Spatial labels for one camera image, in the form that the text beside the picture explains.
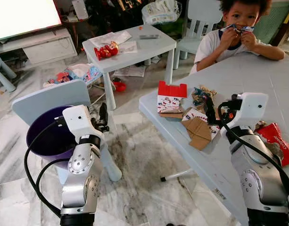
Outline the white diaper pack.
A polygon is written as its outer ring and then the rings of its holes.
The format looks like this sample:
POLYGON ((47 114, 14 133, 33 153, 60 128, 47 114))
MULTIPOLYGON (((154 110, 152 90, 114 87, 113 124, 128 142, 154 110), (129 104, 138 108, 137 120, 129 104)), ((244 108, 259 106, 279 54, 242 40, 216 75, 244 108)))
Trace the white diaper pack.
POLYGON ((142 20, 144 24, 176 22, 182 9, 182 4, 178 0, 155 0, 143 6, 141 10, 142 20))

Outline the white low tv cabinet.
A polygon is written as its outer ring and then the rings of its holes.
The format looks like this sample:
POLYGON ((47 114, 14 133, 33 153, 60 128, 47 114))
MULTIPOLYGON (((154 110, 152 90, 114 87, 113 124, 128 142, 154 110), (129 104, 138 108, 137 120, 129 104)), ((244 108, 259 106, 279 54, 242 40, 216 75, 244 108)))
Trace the white low tv cabinet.
POLYGON ((15 64, 15 71, 32 69, 78 55, 66 28, 0 43, 0 55, 20 52, 25 54, 26 60, 15 64))

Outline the small white kids table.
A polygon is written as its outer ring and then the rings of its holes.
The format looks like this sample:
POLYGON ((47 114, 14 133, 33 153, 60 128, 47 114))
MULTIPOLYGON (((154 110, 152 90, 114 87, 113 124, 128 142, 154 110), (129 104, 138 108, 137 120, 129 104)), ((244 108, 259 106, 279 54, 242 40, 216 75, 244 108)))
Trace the small white kids table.
POLYGON ((116 56, 98 60, 95 52, 96 44, 92 39, 83 42, 83 48, 89 62, 93 63, 97 69, 102 73, 103 81, 105 84, 106 105, 108 110, 116 109, 116 100, 114 98, 113 83, 110 78, 110 73, 136 63, 148 62, 151 58, 168 54, 165 70, 165 82, 171 84, 173 81, 173 60, 174 52, 177 47, 177 42, 168 36, 166 33, 161 32, 150 24, 142 24, 133 28, 126 29, 125 32, 131 35, 130 39, 122 43, 120 47, 128 48, 133 47, 135 52, 121 51, 116 56))

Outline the purple plastic rubbish bin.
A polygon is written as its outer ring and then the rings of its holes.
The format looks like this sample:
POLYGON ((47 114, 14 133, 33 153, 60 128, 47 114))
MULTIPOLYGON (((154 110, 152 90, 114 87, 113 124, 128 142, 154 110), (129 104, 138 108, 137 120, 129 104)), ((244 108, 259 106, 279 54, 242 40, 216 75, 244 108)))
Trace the purple plastic rubbish bin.
POLYGON ((26 134, 26 142, 31 146, 31 152, 48 161, 56 159, 69 159, 77 144, 74 135, 67 127, 54 125, 47 129, 38 138, 36 136, 48 125, 55 121, 55 118, 62 116, 62 112, 68 105, 52 108, 41 114, 33 123, 26 134))

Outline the blue white snack packet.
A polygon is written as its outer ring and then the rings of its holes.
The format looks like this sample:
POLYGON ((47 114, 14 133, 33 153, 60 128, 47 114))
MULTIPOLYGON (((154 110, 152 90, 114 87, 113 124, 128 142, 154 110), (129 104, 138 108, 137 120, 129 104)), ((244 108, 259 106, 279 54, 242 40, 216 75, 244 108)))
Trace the blue white snack packet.
POLYGON ((232 28, 236 33, 242 34, 244 32, 254 32, 254 26, 240 26, 237 24, 230 24, 225 28, 220 29, 221 32, 225 32, 226 30, 232 28))

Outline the pale blue kids chair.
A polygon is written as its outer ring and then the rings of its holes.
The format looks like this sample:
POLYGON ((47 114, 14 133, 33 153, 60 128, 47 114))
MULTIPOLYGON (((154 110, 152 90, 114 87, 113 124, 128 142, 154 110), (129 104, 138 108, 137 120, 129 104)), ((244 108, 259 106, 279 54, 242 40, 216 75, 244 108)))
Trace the pale blue kids chair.
MULTIPOLYGON (((20 97, 11 103, 11 109, 19 118, 29 125, 31 129, 33 128, 32 123, 39 118, 40 115, 45 114, 45 112, 53 108, 65 105, 85 105, 86 107, 92 107, 92 104, 85 82, 73 80, 51 85, 20 97)), ((106 141, 103 141, 101 152, 102 164, 105 166, 110 181, 120 181, 123 174, 113 160, 106 141)))

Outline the white upright device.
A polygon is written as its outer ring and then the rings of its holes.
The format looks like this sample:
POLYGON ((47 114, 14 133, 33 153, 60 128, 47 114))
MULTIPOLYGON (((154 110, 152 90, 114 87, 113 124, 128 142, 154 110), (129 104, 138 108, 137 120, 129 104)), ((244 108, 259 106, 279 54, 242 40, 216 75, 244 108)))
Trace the white upright device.
POLYGON ((72 5, 74 7, 77 19, 79 19, 80 21, 88 19, 90 17, 87 11, 87 7, 85 5, 85 0, 72 0, 72 5))

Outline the red torn snack wrapper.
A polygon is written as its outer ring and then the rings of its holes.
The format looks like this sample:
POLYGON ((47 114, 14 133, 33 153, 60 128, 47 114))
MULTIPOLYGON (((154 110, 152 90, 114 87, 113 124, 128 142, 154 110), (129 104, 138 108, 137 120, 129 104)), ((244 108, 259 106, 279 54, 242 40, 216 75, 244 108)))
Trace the red torn snack wrapper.
POLYGON ((254 132, 263 138, 264 144, 280 159, 282 166, 289 165, 289 143, 283 139, 276 123, 259 121, 254 132))

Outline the pale blue kids stool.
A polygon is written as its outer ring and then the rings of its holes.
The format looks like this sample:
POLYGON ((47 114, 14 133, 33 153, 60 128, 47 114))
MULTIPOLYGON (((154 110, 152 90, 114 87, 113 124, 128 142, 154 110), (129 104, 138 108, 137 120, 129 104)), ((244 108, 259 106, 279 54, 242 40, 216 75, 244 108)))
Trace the pale blue kids stool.
POLYGON ((17 74, 0 58, 0 83, 8 92, 14 92, 17 89, 13 84, 17 78, 17 74))

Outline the red plush toy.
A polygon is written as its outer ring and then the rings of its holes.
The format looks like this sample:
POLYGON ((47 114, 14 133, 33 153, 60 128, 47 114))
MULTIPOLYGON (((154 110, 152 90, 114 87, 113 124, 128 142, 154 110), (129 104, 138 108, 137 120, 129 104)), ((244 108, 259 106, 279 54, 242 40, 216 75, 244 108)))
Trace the red plush toy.
POLYGON ((97 60, 103 60, 106 58, 110 58, 112 56, 116 56, 119 50, 118 43, 112 41, 109 45, 104 45, 100 48, 93 48, 93 52, 95 52, 95 56, 97 57, 97 60))

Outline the white marker pen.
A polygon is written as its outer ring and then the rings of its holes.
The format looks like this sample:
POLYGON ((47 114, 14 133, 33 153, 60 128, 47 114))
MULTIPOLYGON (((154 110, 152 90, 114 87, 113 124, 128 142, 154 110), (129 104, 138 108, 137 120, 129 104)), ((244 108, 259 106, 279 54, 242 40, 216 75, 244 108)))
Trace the white marker pen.
POLYGON ((188 169, 188 170, 184 170, 183 172, 179 172, 179 173, 176 173, 176 174, 172 174, 172 175, 168 175, 168 176, 165 176, 165 177, 161 177, 160 180, 162 182, 165 182, 168 179, 176 179, 176 178, 179 178, 181 176, 191 175, 191 174, 194 174, 194 170, 188 169))

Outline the dark round side table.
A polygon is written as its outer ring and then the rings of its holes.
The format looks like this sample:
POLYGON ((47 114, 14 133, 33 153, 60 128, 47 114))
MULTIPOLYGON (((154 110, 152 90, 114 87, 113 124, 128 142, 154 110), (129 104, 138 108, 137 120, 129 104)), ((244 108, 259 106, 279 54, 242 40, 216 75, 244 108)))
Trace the dark round side table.
POLYGON ((79 37, 77 33, 77 24, 79 23, 85 23, 88 31, 91 33, 91 37, 95 36, 95 33, 92 30, 92 26, 88 23, 88 19, 90 17, 86 17, 84 19, 78 19, 76 16, 66 15, 61 17, 61 21, 63 24, 69 24, 71 26, 71 29, 73 30, 73 41, 74 41, 74 47, 76 48, 77 52, 82 51, 82 48, 79 47, 79 37))

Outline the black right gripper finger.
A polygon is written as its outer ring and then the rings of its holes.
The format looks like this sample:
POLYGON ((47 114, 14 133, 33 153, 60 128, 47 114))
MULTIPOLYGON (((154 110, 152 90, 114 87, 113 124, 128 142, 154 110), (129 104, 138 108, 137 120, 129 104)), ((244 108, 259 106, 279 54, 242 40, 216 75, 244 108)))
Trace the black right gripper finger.
POLYGON ((217 125, 213 99, 210 96, 203 96, 203 99, 205 100, 204 110, 207 117, 207 124, 217 125))

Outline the pale green kids chair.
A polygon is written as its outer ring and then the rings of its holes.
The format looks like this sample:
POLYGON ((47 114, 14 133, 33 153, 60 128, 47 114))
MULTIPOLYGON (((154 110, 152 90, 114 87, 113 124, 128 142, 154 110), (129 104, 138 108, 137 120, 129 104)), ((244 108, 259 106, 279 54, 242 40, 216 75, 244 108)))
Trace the pale green kids chair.
POLYGON ((188 53, 196 54, 198 46, 214 24, 222 19, 221 0, 188 0, 187 18, 191 24, 179 41, 173 54, 173 69, 178 69, 179 60, 186 59, 188 53))

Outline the small red floor toy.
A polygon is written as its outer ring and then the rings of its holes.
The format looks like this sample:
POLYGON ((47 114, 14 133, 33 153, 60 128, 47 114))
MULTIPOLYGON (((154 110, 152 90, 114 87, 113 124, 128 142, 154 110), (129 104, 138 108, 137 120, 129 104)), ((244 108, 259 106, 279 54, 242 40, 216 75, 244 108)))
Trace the small red floor toy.
POLYGON ((113 78, 112 84, 117 92, 124 92, 127 88, 125 82, 123 82, 123 80, 121 80, 120 78, 113 78))

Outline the curly haired child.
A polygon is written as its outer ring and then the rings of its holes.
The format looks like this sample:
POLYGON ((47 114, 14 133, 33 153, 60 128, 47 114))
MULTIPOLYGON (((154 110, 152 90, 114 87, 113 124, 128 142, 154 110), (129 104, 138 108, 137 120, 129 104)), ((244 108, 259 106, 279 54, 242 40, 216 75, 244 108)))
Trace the curly haired child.
MULTIPOLYGON (((260 18, 267 13, 272 0, 221 0, 222 21, 226 25, 237 24, 240 26, 255 26, 260 18)), ((279 61, 285 57, 285 53, 279 47, 265 44, 257 39, 257 48, 249 51, 239 40, 239 43, 222 51, 219 47, 223 32, 213 30, 203 37, 195 54, 192 71, 198 72, 210 67, 224 59, 230 58, 242 52, 250 52, 257 56, 263 56, 270 60, 279 61)))

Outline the brown cardboard carton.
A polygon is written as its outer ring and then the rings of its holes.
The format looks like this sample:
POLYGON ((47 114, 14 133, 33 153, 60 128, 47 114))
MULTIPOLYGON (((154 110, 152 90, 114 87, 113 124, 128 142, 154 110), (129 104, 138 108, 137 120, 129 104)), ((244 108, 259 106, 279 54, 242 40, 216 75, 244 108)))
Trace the brown cardboard carton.
POLYGON ((190 145, 198 150, 203 150, 217 136, 220 127, 209 125, 207 116, 195 108, 188 108, 184 114, 181 124, 187 130, 191 138, 190 145))

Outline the bright tv screen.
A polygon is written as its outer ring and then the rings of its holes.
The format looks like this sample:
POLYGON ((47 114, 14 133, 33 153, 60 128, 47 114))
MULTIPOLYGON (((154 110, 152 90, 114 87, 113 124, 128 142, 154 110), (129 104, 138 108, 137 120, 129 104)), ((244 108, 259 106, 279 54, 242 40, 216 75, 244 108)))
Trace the bright tv screen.
POLYGON ((0 39, 61 23, 54 0, 0 0, 0 39))

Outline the large grey plastic table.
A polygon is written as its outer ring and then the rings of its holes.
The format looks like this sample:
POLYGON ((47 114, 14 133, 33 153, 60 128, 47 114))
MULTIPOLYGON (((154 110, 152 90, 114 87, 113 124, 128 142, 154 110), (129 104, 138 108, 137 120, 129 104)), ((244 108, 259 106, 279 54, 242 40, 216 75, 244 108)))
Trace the large grey plastic table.
MULTIPOLYGON (((267 94, 269 99, 262 120, 277 123, 282 137, 289 143, 289 56, 276 62, 242 52, 192 73, 177 84, 186 84, 188 93, 200 85, 215 90, 215 105, 229 99, 234 93, 267 94)), ((190 145, 191 138, 180 122, 159 116, 157 89, 140 97, 139 110, 177 148, 190 168, 212 191, 212 196, 218 198, 239 223, 247 226, 248 210, 243 200, 243 184, 231 164, 227 139, 217 136, 205 150, 193 148, 190 145)))

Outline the white paper sheet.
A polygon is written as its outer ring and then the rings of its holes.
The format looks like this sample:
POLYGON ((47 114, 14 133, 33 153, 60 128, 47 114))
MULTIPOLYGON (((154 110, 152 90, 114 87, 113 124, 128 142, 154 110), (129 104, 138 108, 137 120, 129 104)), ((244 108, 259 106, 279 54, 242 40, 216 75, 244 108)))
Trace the white paper sheet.
POLYGON ((146 66, 131 65, 129 67, 123 67, 122 69, 114 71, 116 77, 144 77, 146 72, 146 66))

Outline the crumpled teal wrapper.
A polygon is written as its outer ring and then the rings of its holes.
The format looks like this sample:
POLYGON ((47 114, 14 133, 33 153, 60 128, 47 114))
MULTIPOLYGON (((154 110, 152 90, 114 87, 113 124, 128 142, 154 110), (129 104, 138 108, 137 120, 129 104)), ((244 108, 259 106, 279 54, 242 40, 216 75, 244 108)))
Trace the crumpled teal wrapper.
POLYGON ((192 105, 194 107, 205 105, 208 101, 212 101, 216 95, 216 90, 208 89, 205 86, 200 85, 198 88, 194 88, 191 93, 192 105))

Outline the child's right hand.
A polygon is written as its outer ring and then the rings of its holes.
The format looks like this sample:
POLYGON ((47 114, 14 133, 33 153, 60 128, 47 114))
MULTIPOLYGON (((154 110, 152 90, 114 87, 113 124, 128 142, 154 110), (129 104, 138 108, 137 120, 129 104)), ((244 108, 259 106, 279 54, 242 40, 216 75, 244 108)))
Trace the child's right hand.
POLYGON ((228 28, 222 34, 219 47, 222 51, 226 51, 228 48, 236 45, 236 43, 239 43, 239 40, 239 33, 234 28, 228 28))

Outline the child's left hand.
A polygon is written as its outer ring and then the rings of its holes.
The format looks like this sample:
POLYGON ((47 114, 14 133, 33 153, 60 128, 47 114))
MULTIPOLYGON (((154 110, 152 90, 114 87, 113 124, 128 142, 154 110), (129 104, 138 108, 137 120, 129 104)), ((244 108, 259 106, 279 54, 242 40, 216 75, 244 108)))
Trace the child's left hand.
POLYGON ((252 32, 242 32, 240 41, 249 51, 254 51, 258 47, 257 38, 252 32))

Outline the red white printed carton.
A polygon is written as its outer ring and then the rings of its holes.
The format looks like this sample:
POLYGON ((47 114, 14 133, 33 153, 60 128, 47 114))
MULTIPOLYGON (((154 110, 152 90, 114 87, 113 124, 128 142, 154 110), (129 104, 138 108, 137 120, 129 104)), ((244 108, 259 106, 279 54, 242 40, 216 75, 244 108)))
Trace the red white printed carton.
POLYGON ((171 85, 159 81, 157 92, 158 113, 183 113, 182 100, 187 97, 187 84, 171 85))

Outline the colourful baby bouncer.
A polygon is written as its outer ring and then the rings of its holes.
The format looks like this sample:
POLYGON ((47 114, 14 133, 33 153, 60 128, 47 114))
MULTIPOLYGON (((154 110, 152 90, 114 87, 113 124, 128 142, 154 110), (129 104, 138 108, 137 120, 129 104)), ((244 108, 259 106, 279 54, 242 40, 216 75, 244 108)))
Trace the colourful baby bouncer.
POLYGON ((91 84, 95 80, 101 78, 102 71, 95 67, 92 63, 78 63, 72 66, 68 66, 64 71, 57 73, 54 77, 47 80, 43 87, 69 82, 73 80, 83 81, 86 85, 91 84))

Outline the clear plastic bag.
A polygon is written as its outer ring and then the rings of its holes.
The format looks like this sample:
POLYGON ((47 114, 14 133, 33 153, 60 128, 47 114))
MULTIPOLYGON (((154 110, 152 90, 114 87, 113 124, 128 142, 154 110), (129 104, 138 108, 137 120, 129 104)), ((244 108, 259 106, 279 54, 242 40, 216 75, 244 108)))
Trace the clear plastic bag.
POLYGON ((100 48, 114 41, 118 43, 120 53, 136 53, 138 52, 137 41, 129 41, 131 38, 132 36, 128 32, 110 32, 103 36, 93 37, 90 42, 100 48))

